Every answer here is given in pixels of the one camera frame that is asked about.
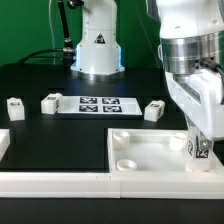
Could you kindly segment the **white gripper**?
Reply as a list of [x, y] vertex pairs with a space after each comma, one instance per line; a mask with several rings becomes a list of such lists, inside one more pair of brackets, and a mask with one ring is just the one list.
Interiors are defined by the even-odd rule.
[[185, 83], [165, 73], [168, 91], [173, 101], [201, 131], [199, 149], [212, 150], [210, 140], [224, 139], [224, 86], [219, 74], [201, 69], [186, 77]]

